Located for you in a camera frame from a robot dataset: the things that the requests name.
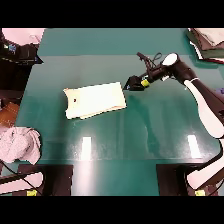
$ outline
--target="robotic arm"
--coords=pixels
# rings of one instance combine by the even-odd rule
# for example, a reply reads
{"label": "robotic arm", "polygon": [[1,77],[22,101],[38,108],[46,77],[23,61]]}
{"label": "robotic arm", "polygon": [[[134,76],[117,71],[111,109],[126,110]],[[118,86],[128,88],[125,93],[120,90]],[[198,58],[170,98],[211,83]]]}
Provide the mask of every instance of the robotic arm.
{"label": "robotic arm", "polygon": [[217,175],[224,168],[224,97],[205,86],[196,76],[193,70],[182,62],[176,53],[171,53],[152,68],[150,59],[141,53],[137,53],[140,60],[144,60],[147,71],[143,75],[129,78],[124,89],[130,91],[142,91],[156,80],[175,78],[179,83],[185,85],[194,96],[200,120],[208,133],[219,140],[220,153],[199,167],[186,173],[188,184],[194,189],[200,189],[208,185],[211,179],[219,182]]}

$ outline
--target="teal tabletop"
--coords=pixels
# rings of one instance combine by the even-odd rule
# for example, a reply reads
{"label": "teal tabletop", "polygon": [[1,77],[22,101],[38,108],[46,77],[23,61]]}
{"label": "teal tabletop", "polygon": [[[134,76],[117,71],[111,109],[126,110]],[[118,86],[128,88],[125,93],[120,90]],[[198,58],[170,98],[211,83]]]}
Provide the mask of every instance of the teal tabletop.
{"label": "teal tabletop", "polygon": [[[204,162],[219,153],[193,96],[172,79],[143,92],[124,91],[125,109],[66,118],[64,88],[124,86],[145,72],[138,51],[150,57],[176,52],[210,88],[224,87],[223,67],[198,61],[184,29],[47,29],[38,52],[44,64],[32,69],[16,125],[40,132],[38,163],[74,165],[72,195],[159,195],[156,164]],[[189,136],[197,140],[197,155]]]}

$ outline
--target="pink cloth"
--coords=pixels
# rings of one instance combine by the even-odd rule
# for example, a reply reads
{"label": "pink cloth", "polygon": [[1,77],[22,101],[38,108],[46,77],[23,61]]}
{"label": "pink cloth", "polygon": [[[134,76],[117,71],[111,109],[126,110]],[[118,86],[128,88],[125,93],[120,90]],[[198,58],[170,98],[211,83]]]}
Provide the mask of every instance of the pink cloth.
{"label": "pink cloth", "polygon": [[40,158],[40,134],[32,128],[12,127],[0,135],[0,159],[12,163],[16,159],[35,164]]}

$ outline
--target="yellow sticker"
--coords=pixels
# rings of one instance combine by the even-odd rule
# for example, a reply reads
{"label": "yellow sticker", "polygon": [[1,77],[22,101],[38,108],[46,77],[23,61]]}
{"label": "yellow sticker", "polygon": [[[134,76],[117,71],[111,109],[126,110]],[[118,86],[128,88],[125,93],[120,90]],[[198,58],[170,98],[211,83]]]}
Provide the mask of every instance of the yellow sticker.
{"label": "yellow sticker", "polygon": [[27,191],[27,196],[37,196],[37,191],[36,190]]}
{"label": "yellow sticker", "polygon": [[195,195],[196,196],[205,196],[205,191],[204,190],[195,191]]}
{"label": "yellow sticker", "polygon": [[150,85],[150,83],[148,82],[148,80],[147,80],[147,79],[142,80],[142,81],[141,81],[141,84],[142,84],[144,87],[146,87],[146,86],[149,86],[149,85]]}

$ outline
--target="white towel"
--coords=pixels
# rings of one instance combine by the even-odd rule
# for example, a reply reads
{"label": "white towel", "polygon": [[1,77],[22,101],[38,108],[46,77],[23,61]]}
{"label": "white towel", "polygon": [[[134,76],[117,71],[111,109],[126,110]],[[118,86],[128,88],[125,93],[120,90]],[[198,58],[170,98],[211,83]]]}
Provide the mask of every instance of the white towel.
{"label": "white towel", "polygon": [[102,112],[126,107],[120,82],[88,86],[78,89],[64,89],[68,97],[68,119],[85,119]]}
{"label": "white towel", "polygon": [[35,164],[40,158],[40,134],[32,128],[12,127],[0,135],[0,159],[12,163],[16,159]]}
{"label": "white towel", "polygon": [[224,28],[195,28],[212,45],[224,41]]}

